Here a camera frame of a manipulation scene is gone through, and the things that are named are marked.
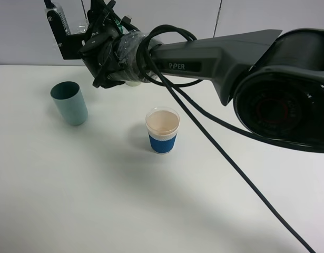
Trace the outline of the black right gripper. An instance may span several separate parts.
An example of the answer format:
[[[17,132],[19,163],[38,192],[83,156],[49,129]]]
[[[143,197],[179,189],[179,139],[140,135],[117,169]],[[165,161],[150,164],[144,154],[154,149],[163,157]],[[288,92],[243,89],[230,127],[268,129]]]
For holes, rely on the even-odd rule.
[[[114,52],[114,43],[119,36],[118,28],[104,26],[78,51],[81,60],[94,77],[95,88],[109,89],[125,83],[111,77],[113,73],[122,70]]]

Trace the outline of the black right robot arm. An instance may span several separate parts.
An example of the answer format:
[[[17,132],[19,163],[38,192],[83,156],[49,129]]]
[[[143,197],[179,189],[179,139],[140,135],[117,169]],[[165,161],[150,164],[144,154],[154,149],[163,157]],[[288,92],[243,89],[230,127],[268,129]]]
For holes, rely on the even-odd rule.
[[[196,40],[172,25],[149,34],[106,29],[78,51],[105,89],[156,82],[158,74],[211,81],[232,102],[243,135],[288,149],[324,153],[324,30],[261,30]]]

